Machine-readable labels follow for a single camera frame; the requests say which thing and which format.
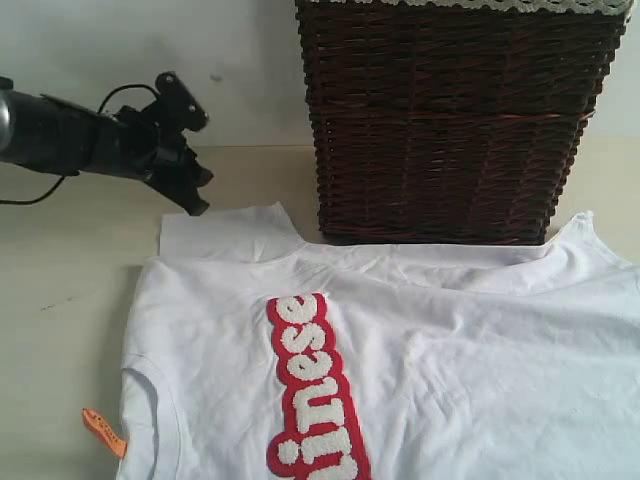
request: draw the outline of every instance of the black cable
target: black cable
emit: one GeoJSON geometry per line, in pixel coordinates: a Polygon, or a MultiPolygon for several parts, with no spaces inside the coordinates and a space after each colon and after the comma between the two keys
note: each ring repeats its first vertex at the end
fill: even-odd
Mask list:
{"type": "MultiPolygon", "coordinates": [[[[123,90],[133,90],[133,89],[148,90],[153,94],[154,97],[156,97],[156,99],[159,98],[158,92],[156,92],[149,85],[145,85],[143,83],[131,83],[131,84],[128,84],[128,85],[122,85],[121,87],[118,87],[118,88],[112,90],[104,98],[104,100],[100,104],[100,107],[98,107],[98,113],[100,114],[100,113],[102,113],[104,111],[104,107],[107,106],[107,103],[109,103],[109,100],[111,100],[114,95],[116,95],[117,93],[122,92],[123,90]]],[[[34,198],[33,200],[0,200],[0,205],[19,205],[19,206],[35,205],[36,203],[39,203],[39,202],[49,198],[53,194],[53,192],[55,192],[58,189],[58,187],[60,185],[62,185],[62,182],[64,182],[66,178],[67,178],[66,175],[62,175],[56,181],[56,183],[54,183],[53,187],[51,187],[46,193],[44,193],[43,195],[39,196],[38,198],[34,198]]]]}
{"type": "Polygon", "coordinates": [[[109,103],[109,100],[111,100],[113,98],[113,96],[116,93],[120,93],[123,90],[134,90],[134,89],[143,89],[143,90],[148,90],[150,91],[154,97],[156,97],[156,99],[159,97],[158,92],[156,92],[153,88],[151,88],[149,85],[145,85],[144,83],[130,83],[129,85],[123,85],[121,87],[118,87],[114,90],[112,90],[109,95],[107,95],[104,100],[102,101],[102,103],[100,104],[100,107],[98,107],[98,113],[102,113],[104,111],[104,107],[107,106],[107,103],[109,103]]]}
{"type": "Polygon", "coordinates": [[[0,205],[34,205],[38,202],[41,202],[42,200],[46,200],[47,198],[49,198],[51,194],[53,194],[53,192],[55,192],[58,187],[62,185],[62,182],[64,182],[66,178],[66,176],[60,177],[58,181],[53,184],[53,187],[49,189],[49,191],[47,191],[44,195],[39,196],[38,198],[34,198],[33,200],[0,200],[0,205]]]}

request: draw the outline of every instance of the brown wicker basket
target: brown wicker basket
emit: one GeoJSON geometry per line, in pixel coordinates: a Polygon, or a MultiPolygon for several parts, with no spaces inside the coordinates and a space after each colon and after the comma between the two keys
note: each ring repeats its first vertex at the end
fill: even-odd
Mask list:
{"type": "Polygon", "coordinates": [[[544,240],[623,14],[296,4],[326,235],[544,240]]]}

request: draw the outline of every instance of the beige tabletop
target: beige tabletop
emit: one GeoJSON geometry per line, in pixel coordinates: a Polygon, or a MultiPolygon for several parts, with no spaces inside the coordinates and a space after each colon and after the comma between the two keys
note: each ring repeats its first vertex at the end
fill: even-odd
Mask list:
{"type": "MultiPolygon", "coordinates": [[[[600,237],[640,263],[640,139],[586,138],[551,231],[595,212],[600,237]]],[[[301,234],[320,241],[308,147],[201,149],[216,173],[215,209],[281,201],[301,234]]],[[[0,165],[0,197],[32,198],[55,179],[0,165]]],[[[118,426],[127,311],[161,215],[180,210],[136,182],[82,175],[46,202],[0,207],[0,474],[101,480],[117,462],[85,431],[93,407],[118,426]]]]}

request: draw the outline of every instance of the hang tag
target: hang tag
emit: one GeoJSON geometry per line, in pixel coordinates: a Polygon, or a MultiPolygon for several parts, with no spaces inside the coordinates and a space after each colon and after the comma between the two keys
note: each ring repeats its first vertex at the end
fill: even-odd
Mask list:
{"type": "Polygon", "coordinates": [[[124,458],[127,454],[127,442],[115,434],[102,415],[91,408],[83,408],[82,422],[114,455],[124,458]]]}

